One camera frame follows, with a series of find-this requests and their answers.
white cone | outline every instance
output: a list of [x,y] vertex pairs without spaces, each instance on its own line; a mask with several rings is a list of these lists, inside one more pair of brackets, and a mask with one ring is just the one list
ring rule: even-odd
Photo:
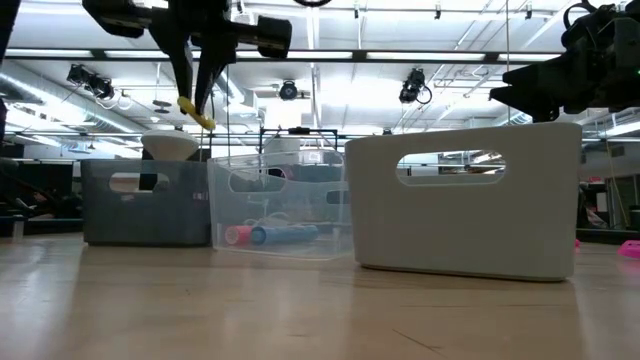
[[149,130],[141,141],[154,160],[183,161],[198,149],[196,138],[177,130]]

white plastic bin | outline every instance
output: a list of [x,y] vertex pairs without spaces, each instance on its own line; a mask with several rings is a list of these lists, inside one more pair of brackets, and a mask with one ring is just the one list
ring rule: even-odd
[[[356,260],[539,281],[572,275],[581,136],[579,125],[549,123],[348,142]],[[502,154],[504,174],[403,183],[396,173],[408,154],[478,149]]]
[[333,259],[352,249],[342,154],[298,151],[211,159],[217,250]]

blue marker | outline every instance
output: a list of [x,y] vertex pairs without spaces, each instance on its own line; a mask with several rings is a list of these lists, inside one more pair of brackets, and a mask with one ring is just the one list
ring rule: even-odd
[[313,241],[318,238],[320,232],[313,225],[296,225],[268,227],[256,226],[251,230],[251,243],[264,245],[287,242]]

pink marker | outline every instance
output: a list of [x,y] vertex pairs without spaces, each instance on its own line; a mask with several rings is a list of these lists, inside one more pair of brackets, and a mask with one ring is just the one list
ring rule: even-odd
[[618,255],[640,259],[640,240],[627,240],[618,249]]

pink object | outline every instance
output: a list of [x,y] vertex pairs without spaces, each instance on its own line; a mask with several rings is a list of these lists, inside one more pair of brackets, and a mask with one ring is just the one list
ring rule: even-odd
[[229,226],[224,233],[227,244],[232,246],[244,246],[249,243],[252,226]]
[[618,255],[640,259],[640,240],[627,240],[618,249]]

